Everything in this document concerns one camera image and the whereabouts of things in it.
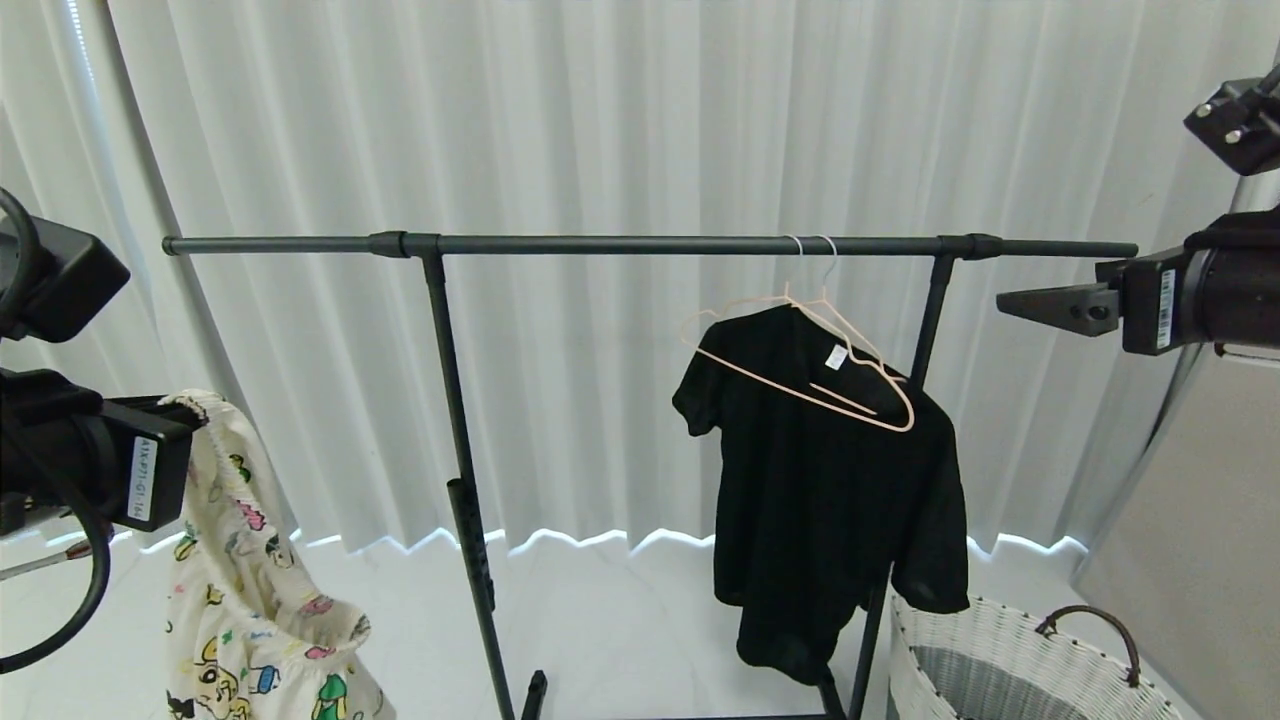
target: black metal clothes rack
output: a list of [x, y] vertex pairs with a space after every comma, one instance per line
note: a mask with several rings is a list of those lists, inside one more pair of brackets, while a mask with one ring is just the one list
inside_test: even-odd
[[[445, 400], [453, 445], [458, 461], [458, 477], [449, 480], [449, 501], [457, 523], [462, 559], [471, 585], [480, 637], [484, 642], [489, 674], [493, 678], [498, 710], [502, 720], [516, 720], [507, 673], [502, 664], [502, 650], [493, 614], [497, 609], [489, 559], [484, 544], [484, 524], [476, 495], [475, 466], [471, 459], [471, 439], [467, 433], [466, 413], [462, 402], [462, 383], [458, 377], [458, 357], [453, 343], [453, 324], [449, 318], [449, 299], [444, 287], [445, 255], [823, 255], [835, 250], [844, 256], [932, 256], [929, 292], [924, 304], [920, 333], [915, 343], [909, 384], [923, 388], [924, 375], [933, 355], [942, 302], [956, 260], [986, 260], [1001, 255], [1056, 256], [1056, 258], [1133, 258], [1138, 247], [1115, 242], [1057, 242], [1004, 240], [989, 234], [938, 236], [938, 237], [837, 237], [835, 249], [826, 238], [806, 237], [799, 242], [792, 237], [603, 237], [603, 236], [443, 236], [407, 232], [384, 232], [367, 237], [206, 237], [164, 240], [169, 255], [198, 254], [303, 254], [303, 252], [371, 252], [384, 258], [419, 258], [431, 299], [431, 316], [435, 320], [435, 340], [444, 375]], [[863, 629], [861, 651], [854, 674], [854, 689], [847, 714], [840, 701], [835, 679], [828, 673], [818, 691], [822, 714], [771, 715], [735, 717], [724, 720], [859, 720], [867, 701], [867, 683], [870, 678], [872, 659], [879, 632], [881, 614], [888, 574], [879, 579], [868, 602]], [[534, 671], [525, 696], [521, 720], [538, 720], [547, 696], [547, 675]]]

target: shirt sleeve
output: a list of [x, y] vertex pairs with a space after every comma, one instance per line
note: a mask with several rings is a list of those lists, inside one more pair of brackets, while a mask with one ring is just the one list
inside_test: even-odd
[[[727, 351], [724, 328], [719, 323], [708, 328], [698, 347], [717, 357], [724, 357]], [[689, 368], [685, 369], [685, 378], [676, 388], [676, 395], [671, 397], [676, 411], [689, 423], [690, 436], [704, 436], [719, 424], [721, 392], [727, 373], [732, 370], [723, 363], [712, 360], [701, 352], [694, 352]]]
[[893, 589], [925, 612], [969, 609], [969, 547], [955, 432], [947, 428], [914, 524], [893, 564]]

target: pink clothes hanger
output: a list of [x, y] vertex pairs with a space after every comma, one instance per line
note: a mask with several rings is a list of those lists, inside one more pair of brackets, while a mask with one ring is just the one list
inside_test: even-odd
[[[804, 255], [804, 246], [800, 243], [800, 240], [797, 237], [795, 237], [795, 236], [787, 236], [787, 237], [790, 237], [791, 240], [796, 241], [796, 246], [800, 247], [800, 255]], [[826, 240], [827, 240], [827, 242], [831, 243], [832, 251], [835, 251], [836, 243], [832, 242], [831, 238], [826, 238]], [[876, 373], [879, 374], [884, 379], [886, 383], [888, 383], [888, 386], [893, 389], [893, 392], [899, 396], [899, 398], [901, 398], [904, 407], [906, 407], [906, 421], [902, 423], [901, 425], [892, 425], [892, 424], [884, 423], [883, 420], [878, 420], [878, 419], [874, 418], [874, 415], [877, 413], [874, 410], [872, 410], [870, 407], [867, 407], [865, 405], [860, 405], [860, 404], [858, 404], [856, 401], [854, 401], [851, 398], [847, 398], [847, 397], [845, 397], [842, 395], [832, 392], [832, 391], [829, 391], [829, 389], [827, 389], [827, 388], [824, 388], [822, 386], [814, 384], [814, 383], [809, 383], [809, 387], [813, 388], [813, 389], [817, 389], [819, 392], [826, 393], [832, 400], [836, 400], [836, 401], [840, 401], [841, 404], [849, 405], [850, 407], [855, 409], [856, 411], [855, 410], [850, 410], [850, 407], [832, 405], [831, 402], [826, 402], [826, 401], [819, 400], [817, 397], [805, 395], [803, 392], [797, 392], [795, 389], [791, 389], [788, 387], [778, 384], [778, 383], [776, 383], [776, 382], [773, 382], [773, 380], [771, 380], [768, 378], [758, 375], [758, 374], [755, 374], [755, 373], [753, 373], [753, 372], [750, 372], [750, 370], [748, 370], [745, 368], [740, 368], [739, 365], [736, 365], [733, 363], [730, 363], [728, 360], [724, 360], [723, 357], [719, 357], [717, 355], [707, 352], [705, 350], [703, 350], [701, 347], [699, 347], [698, 343], [691, 342], [686, 337], [686, 331], [689, 328], [689, 324], [692, 320], [695, 320], [695, 319], [698, 319], [698, 318], [700, 318], [703, 315], [710, 315], [712, 318], [716, 318], [716, 319], [723, 319], [731, 307], [736, 307], [739, 305], [746, 305], [746, 304], [750, 304], [750, 302], [786, 302], [787, 305], [799, 309], [801, 313], [805, 314], [806, 318], [809, 318], [814, 323], [822, 325], [823, 328], [826, 328], [827, 331], [829, 331], [836, 337], [844, 340], [845, 341], [845, 350], [847, 352], [846, 359], [849, 361], [856, 364], [856, 365], [868, 366], [868, 368], [872, 368], [873, 370], [876, 370]], [[872, 347], [872, 350], [876, 352], [877, 360], [863, 360], [863, 359], [858, 357], [858, 355], [854, 354], [854, 346], [852, 346], [852, 342], [849, 340], [849, 334], [846, 334], [845, 331], [842, 331], [841, 328], [836, 327], [832, 322], [827, 320], [822, 315], [818, 315], [817, 313], [814, 313], [813, 310], [810, 310], [808, 307], [808, 305], [824, 305], [826, 307], [831, 309], [832, 314], [835, 314], [836, 318], [838, 318], [849, 329], [851, 329], [854, 332], [854, 334], [858, 336], [859, 340], [861, 340], [863, 342], [865, 342], [868, 346]], [[780, 391], [782, 391], [782, 392], [785, 392], [787, 395], [792, 395], [795, 397], [799, 397], [801, 400], [805, 400], [805, 401], [812, 402], [814, 405], [818, 405], [820, 407], [826, 407], [827, 410], [831, 410], [833, 413], [840, 413], [841, 415], [846, 415], [846, 416], [852, 418], [855, 420], [861, 420], [863, 423], [868, 423], [868, 424], [876, 425], [878, 428], [883, 428], [886, 430], [892, 430], [892, 432], [896, 432], [896, 433], [905, 433], [905, 432], [910, 430], [913, 427], [915, 427], [915, 407], [911, 405], [910, 398], [908, 398], [906, 393], [902, 391], [902, 387], [900, 384], [902, 382], [902, 379], [901, 378], [893, 378], [892, 375], [888, 374], [888, 370], [884, 368], [884, 361], [879, 359], [879, 351], [876, 351], [874, 346], [870, 345], [870, 342], [863, 336], [863, 333], [860, 333], [858, 331], [858, 328], [855, 328], [852, 325], [852, 323], [850, 323], [844, 316], [841, 316], [840, 313], [836, 311], [836, 309], [831, 305], [831, 302], [827, 301], [826, 275], [823, 275], [822, 299], [820, 300], [815, 300], [815, 301], [809, 302], [809, 304], [800, 302], [796, 299], [791, 297], [791, 283], [788, 281], [787, 283], [783, 284], [782, 295], [771, 295], [771, 296], [763, 296], [763, 297], [748, 297], [748, 299], [742, 299], [742, 300], [733, 300], [733, 301], [726, 304], [719, 310], [700, 310], [698, 313], [694, 313], [689, 318], [685, 318], [685, 322], [680, 324], [680, 342], [687, 345], [689, 347], [692, 347], [694, 351], [696, 351], [696, 352], [699, 352], [701, 355], [705, 355], [707, 357], [710, 357], [712, 360], [719, 363], [721, 365], [724, 365], [726, 368], [730, 368], [731, 370], [741, 373], [741, 374], [744, 374], [744, 375], [746, 375], [746, 377], [749, 377], [749, 378], [751, 378], [751, 379], [754, 379], [756, 382], [764, 383], [764, 384], [767, 384], [769, 387], [777, 388], [777, 389], [780, 389]]]

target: pink print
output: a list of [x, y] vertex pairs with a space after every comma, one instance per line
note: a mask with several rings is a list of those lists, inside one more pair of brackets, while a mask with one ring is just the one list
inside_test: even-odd
[[325, 612], [329, 612], [330, 610], [333, 610], [333, 598], [321, 594], [321, 596], [314, 597], [311, 600], [311, 602], [307, 602], [306, 605], [303, 605], [298, 610], [298, 612], [301, 612], [303, 616], [310, 618], [312, 615], [324, 615]]
[[244, 519], [248, 520], [248, 527], [252, 528], [253, 530], [261, 530], [262, 528], [266, 527], [266, 518], [264, 518], [261, 512], [259, 512], [255, 507], [252, 507], [247, 502], [237, 500], [236, 507], [241, 509], [241, 512], [244, 514]]

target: clothing label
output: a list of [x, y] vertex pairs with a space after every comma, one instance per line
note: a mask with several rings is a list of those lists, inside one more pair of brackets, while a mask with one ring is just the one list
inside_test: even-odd
[[831, 348], [831, 355], [827, 356], [827, 366], [832, 370], [838, 370], [845, 364], [845, 357], [849, 357], [849, 348], [844, 345], [837, 345]]
[[156, 454], [160, 443], [148, 437], [133, 438], [133, 464], [129, 466], [129, 509], [134, 520], [151, 520], [151, 486], [156, 479]]
[[1178, 270], [1169, 269], [1160, 274], [1160, 315], [1156, 322], [1156, 350], [1169, 347], [1174, 341], [1174, 284]]

